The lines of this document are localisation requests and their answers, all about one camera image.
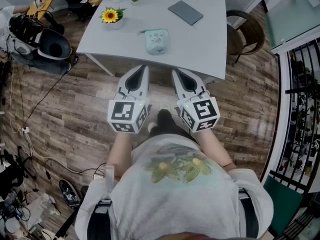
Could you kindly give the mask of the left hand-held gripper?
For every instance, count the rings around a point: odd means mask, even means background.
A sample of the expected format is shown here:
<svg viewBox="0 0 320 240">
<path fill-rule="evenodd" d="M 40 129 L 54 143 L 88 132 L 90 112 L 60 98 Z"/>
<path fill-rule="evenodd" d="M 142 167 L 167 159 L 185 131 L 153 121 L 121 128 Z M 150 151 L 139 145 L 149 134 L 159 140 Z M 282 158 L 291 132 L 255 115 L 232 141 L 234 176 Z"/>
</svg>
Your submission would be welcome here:
<svg viewBox="0 0 320 240">
<path fill-rule="evenodd" d="M 108 103 L 107 122 L 117 133 L 138 134 L 150 115 L 149 67 L 130 69 L 118 82 L 114 99 Z"/>
</svg>

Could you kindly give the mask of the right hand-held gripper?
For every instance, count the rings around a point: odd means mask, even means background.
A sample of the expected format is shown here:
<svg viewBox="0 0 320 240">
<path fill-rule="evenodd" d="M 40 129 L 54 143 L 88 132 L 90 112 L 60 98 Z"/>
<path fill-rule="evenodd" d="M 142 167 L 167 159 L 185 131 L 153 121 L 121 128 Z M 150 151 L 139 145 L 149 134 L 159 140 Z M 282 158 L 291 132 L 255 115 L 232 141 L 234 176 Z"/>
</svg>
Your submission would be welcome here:
<svg viewBox="0 0 320 240">
<path fill-rule="evenodd" d="M 177 67 L 172 70 L 172 80 L 179 99 L 179 117 L 190 131 L 198 133 L 213 128 L 221 114 L 216 98 L 205 90 L 202 79 L 192 71 Z"/>
</svg>

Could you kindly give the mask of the mint green pouch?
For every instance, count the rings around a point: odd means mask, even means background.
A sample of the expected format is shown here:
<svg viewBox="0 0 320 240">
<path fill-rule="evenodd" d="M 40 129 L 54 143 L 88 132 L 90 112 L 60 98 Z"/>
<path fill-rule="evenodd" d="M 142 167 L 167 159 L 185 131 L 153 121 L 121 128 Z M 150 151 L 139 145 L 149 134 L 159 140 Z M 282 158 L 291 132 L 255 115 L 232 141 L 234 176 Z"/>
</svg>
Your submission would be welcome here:
<svg viewBox="0 0 320 240">
<path fill-rule="evenodd" d="M 165 54 L 169 46 L 169 33 L 165 28 L 145 29 L 136 33 L 144 34 L 145 48 L 150 55 Z"/>
</svg>

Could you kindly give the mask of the person's left forearm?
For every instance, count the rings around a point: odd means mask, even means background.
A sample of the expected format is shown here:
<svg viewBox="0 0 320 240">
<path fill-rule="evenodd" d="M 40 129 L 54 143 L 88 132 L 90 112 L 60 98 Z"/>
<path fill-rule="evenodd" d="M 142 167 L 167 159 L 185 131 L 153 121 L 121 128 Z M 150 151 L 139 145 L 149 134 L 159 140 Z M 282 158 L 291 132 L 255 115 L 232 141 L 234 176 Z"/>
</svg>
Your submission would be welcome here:
<svg viewBox="0 0 320 240">
<path fill-rule="evenodd" d="M 106 162 L 107 166 L 114 167 L 114 176 L 118 181 L 132 166 L 132 136 L 129 133 L 118 132 Z"/>
</svg>

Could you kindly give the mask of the person's right forearm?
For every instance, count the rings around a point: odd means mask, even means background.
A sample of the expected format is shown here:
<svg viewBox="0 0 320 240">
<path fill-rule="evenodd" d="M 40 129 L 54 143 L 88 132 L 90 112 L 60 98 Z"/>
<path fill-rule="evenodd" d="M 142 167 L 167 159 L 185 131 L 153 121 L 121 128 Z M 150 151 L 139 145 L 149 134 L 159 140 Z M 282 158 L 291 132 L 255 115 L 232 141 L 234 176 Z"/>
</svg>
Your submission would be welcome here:
<svg viewBox="0 0 320 240">
<path fill-rule="evenodd" d="M 210 159 L 220 165 L 226 172 L 236 169 L 230 155 L 219 142 L 211 129 L 195 133 L 195 137 L 202 152 Z"/>
</svg>

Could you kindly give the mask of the person's black trousers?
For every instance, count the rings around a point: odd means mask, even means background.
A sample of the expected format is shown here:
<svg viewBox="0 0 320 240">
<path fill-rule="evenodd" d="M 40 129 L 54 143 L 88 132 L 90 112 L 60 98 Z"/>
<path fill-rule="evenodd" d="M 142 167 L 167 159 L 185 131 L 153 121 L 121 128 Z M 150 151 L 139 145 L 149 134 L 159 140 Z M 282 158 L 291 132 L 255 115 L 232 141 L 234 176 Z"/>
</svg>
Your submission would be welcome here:
<svg viewBox="0 0 320 240">
<path fill-rule="evenodd" d="M 197 143 L 197 141 L 189 133 L 175 123 L 171 112 L 167 109 L 161 109 L 159 111 L 157 114 L 157 122 L 149 131 L 148 136 L 151 138 L 164 134 L 179 135 Z"/>
</svg>

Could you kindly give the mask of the potted artificial sunflower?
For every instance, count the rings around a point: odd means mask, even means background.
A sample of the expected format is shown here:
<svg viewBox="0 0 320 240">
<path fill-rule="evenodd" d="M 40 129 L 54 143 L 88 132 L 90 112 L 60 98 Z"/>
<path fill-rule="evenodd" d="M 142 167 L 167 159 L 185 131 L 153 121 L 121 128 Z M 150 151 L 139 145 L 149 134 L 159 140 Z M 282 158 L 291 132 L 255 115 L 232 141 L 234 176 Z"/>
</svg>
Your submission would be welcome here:
<svg viewBox="0 0 320 240">
<path fill-rule="evenodd" d="M 101 22 L 106 25 L 107 30 L 119 30 L 124 25 L 124 11 L 126 8 L 115 9 L 113 7 L 106 7 L 101 12 L 99 18 Z"/>
</svg>

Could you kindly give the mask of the brown wicker chair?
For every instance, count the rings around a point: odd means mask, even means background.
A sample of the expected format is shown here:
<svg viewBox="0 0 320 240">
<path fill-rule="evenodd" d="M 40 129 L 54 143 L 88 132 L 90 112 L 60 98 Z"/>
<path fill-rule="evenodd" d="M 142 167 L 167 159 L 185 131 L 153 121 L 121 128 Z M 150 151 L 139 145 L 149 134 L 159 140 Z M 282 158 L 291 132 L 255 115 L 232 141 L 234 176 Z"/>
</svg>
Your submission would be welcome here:
<svg viewBox="0 0 320 240">
<path fill-rule="evenodd" d="M 232 63 L 234 67 L 240 56 L 252 55 L 263 47 L 265 33 L 258 20 L 244 11 L 227 10 L 226 17 L 239 17 L 245 20 L 237 28 L 227 25 L 227 53 L 237 56 Z"/>
</svg>

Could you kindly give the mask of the white-rimmed black helmet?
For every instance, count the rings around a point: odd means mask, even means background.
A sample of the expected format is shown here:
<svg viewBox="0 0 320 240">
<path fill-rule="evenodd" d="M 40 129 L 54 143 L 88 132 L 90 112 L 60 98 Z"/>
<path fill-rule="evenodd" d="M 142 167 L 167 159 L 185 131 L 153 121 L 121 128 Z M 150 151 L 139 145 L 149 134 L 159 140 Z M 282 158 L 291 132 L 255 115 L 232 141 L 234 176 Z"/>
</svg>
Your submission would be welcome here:
<svg viewBox="0 0 320 240">
<path fill-rule="evenodd" d="M 60 33 L 44 28 L 39 34 L 37 53 L 51 60 L 65 60 L 71 53 L 69 41 Z"/>
</svg>

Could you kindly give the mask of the black metal railing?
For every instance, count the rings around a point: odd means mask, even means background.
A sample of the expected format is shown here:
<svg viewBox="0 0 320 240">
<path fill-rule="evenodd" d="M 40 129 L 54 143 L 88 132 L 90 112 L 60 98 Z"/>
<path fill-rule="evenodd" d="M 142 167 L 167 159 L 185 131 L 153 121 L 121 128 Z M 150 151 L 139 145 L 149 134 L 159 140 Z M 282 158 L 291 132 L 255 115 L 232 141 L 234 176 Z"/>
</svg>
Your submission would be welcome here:
<svg viewBox="0 0 320 240">
<path fill-rule="evenodd" d="M 307 195 L 320 191 L 320 37 L 284 53 L 284 136 L 270 175 Z"/>
</svg>

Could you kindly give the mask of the person's white flower-print shirt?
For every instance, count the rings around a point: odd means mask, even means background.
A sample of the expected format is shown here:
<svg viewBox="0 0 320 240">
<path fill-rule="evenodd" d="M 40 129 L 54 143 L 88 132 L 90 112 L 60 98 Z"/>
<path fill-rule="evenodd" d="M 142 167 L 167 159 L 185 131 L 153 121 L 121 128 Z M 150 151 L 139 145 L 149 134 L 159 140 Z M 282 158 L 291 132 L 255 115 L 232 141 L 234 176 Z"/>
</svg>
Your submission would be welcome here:
<svg viewBox="0 0 320 240">
<path fill-rule="evenodd" d="M 225 171 L 186 137 L 151 137 L 131 159 L 120 180 L 107 166 L 105 177 L 89 184 L 74 225 L 79 240 L 260 238 L 272 222 L 273 201 L 253 170 Z"/>
</svg>

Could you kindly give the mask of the yellow table with black base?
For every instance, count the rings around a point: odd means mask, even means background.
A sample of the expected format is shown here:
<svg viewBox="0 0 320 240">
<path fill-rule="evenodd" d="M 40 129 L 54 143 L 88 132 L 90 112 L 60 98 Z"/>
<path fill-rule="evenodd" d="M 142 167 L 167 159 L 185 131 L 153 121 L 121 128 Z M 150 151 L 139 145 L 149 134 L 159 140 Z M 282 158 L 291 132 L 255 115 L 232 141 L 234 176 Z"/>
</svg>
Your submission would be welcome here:
<svg viewBox="0 0 320 240">
<path fill-rule="evenodd" d="M 43 6 L 42 8 L 36 8 L 34 1 L 29 6 L 29 10 L 27 11 L 26 15 L 40 21 L 41 19 L 45 19 L 50 24 L 50 29 L 58 32 L 59 34 L 63 35 L 65 32 L 65 28 L 63 25 L 58 24 L 52 13 L 49 11 L 49 7 L 53 0 L 42 0 Z"/>
</svg>

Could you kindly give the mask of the black sneaker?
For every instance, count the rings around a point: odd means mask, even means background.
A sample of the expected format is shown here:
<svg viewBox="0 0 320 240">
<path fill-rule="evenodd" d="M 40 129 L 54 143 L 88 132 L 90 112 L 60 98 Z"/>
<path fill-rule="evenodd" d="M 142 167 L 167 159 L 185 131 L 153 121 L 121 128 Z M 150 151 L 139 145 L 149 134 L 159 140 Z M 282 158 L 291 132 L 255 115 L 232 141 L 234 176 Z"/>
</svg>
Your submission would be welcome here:
<svg viewBox="0 0 320 240">
<path fill-rule="evenodd" d="M 59 180 L 59 189 L 61 191 L 64 202 L 72 209 L 78 208 L 81 198 L 75 187 L 67 180 Z"/>
</svg>

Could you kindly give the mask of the black tripod equipment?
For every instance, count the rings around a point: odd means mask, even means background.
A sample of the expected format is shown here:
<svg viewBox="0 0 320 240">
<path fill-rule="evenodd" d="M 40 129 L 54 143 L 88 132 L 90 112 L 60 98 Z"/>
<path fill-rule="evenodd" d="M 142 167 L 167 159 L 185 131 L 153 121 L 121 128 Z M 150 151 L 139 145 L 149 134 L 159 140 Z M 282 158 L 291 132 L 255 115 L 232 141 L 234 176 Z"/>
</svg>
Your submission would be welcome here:
<svg viewBox="0 0 320 240">
<path fill-rule="evenodd" d="M 30 162 L 32 157 L 28 156 L 23 160 L 22 151 L 23 147 L 18 146 L 15 158 L 6 149 L 0 154 L 0 202 L 7 198 L 12 188 L 21 186 L 24 178 L 37 179 L 26 168 L 26 162 Z"/>
</svg>

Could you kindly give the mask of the black slatted bench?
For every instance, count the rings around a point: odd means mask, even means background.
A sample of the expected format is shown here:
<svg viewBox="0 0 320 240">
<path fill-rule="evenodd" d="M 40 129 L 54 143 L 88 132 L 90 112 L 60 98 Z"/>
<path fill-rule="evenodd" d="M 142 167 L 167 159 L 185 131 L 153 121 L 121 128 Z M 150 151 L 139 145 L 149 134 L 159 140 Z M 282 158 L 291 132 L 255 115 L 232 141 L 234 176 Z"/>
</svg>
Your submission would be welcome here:
<svg viewBox="0 0 320 240">
<path fill-rule="evenodd" d="M 274 240 L 295 240 L 315 216 L 304 212 L 295 218 Z"/>
</svg>

